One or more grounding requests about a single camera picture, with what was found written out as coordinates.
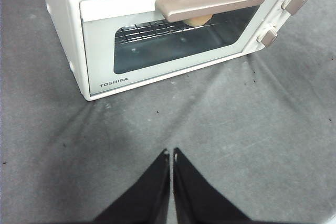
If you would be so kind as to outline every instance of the knob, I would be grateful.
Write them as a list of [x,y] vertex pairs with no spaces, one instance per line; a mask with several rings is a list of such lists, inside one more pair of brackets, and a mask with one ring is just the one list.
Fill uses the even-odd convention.
[[271,27],[266,33],[259,35],[257,41],[269,47],[278,37],[275,27]]
[[307,2],[307,0],[285,0],[282,9],[288,11],[290,15],[294,15]]

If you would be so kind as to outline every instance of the oven door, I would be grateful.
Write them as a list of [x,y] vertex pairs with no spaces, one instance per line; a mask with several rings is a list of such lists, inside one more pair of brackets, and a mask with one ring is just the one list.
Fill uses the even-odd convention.
[[211,65],[243,55],[278,2],[263,0],[255,5],[224,8],[200,25],[182,20],[168,22],[167,13],[171,12],[155,9],[156,1],[80,3],[91,96],[110,90],[117,93],[125,86],[140,86],[207,62]]

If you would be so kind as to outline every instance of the toshiba logo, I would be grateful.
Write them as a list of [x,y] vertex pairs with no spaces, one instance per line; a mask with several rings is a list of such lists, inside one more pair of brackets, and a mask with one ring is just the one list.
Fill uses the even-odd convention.
[[102,88],[102,87],[106,87],[106,86],[113,85],[113,84],[116,84],[116,83],[119,83],[119,82],[122,82],[122,81],[127,81],[127,80],[128,80],[127,78],[124,78],[124,79],[120,79],[120,80],[116,80],[116,81],[110,81],[110,82],[107,82],[107,83],[103,83],[99,86]]

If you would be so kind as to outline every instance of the beige handle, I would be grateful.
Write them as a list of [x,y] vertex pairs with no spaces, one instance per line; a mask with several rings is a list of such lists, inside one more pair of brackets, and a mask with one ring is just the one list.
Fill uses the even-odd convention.
[[265,0],[156,0],[155,8],[166,20],[180,20],[261,5]]

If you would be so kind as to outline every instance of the toaster oven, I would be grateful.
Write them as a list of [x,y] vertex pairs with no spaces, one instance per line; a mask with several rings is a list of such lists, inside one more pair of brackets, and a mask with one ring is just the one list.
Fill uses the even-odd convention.
[[270,46],[307,0],[46,0],[84,98]]

